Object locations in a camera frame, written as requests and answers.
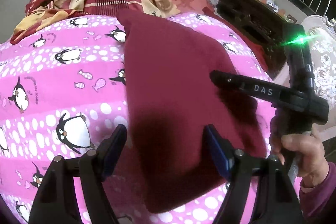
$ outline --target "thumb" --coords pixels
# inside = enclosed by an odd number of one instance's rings
[[[306,156],[314,156],[321,153],[322,142],[313,136],[302,134],[289,134],[281,137],[284,148],[290,151],[301,152]]]

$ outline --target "wrist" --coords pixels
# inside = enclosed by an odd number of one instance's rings
[[[302,178],[305,188],[313,188],[322,183],[329,172],[329,164],[324,160],[320,167]]]

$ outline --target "penguin print bedding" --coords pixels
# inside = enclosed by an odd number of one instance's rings
[[[223,23],[193,13],[168,20],[216,39],[240,74],[270,80],[243,40]],[[118,124],[128,126],[125,44],[124,27],[115,17],[88,15],[57,22],[16,45],[0,45],[0,194],[21,223],[28,222],[56,155],[78,157],[97,148]],[[257,117],[269,149],[273,116],[270,104],[258,100]],[[170,212],[151,214],[137,194],[138,171],[128,168],[135,159],[128,136],[115,173],[104,183],[120,223],[212,223],[227,186]],[[91,223],[79,179],[75,187],[82,221]],[[252,203],[249,196],[244,223]]]

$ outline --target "blue gripper pad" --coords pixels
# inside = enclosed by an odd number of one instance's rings
[[[204,127],[205,139],[218,173],[226,180],[231,180],[231,172],[235,163],[234,148],[227,139],[223,139],[215,127],[209,124]]]

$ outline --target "glowing green led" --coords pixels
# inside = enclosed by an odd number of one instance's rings
[[[294,39],[293,41],[283,43],[282,46],[286,46],[286,45],[290,45],[290,44],[297,44],[297,45],[305,44],[307,41],[309,41],[312,38],[317,37],[317,36],[318,35],[308,35],[306,37],[299,36],[296,39]]]

